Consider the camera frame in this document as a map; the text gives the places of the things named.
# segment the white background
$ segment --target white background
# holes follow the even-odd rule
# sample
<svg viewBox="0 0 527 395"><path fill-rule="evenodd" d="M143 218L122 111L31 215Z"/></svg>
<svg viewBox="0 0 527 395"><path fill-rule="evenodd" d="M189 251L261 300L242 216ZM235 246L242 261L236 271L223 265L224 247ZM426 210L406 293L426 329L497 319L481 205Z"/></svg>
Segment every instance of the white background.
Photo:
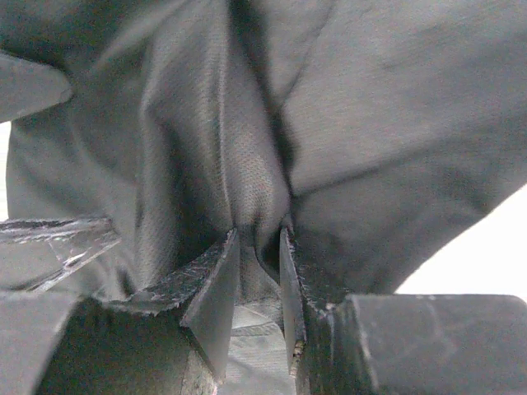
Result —
<svg viewBox="0 0 527 395"><path fill-rule="evenodd" d="M0 123L0 219L7 218L9 124ZM424 263L399 289L410 294L488 293L527 300L527 187Z"/></svg>

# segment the dark gray cloth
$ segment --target dark gray cloth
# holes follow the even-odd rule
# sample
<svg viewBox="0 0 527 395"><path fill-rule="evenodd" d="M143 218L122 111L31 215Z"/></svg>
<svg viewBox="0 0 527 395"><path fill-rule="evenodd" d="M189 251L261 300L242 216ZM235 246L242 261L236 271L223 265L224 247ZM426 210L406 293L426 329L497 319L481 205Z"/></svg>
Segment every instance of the dark gray cloth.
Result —
<svg viewBox="0 0 527 395"><path fill-rule="evenodd" d="M74 90L14 122L10 216L109 216L142 288L232 226L275 276L291 214L321 276L390 292L527 181L525 21L514 0L0 0L0 48Z"/></svg>

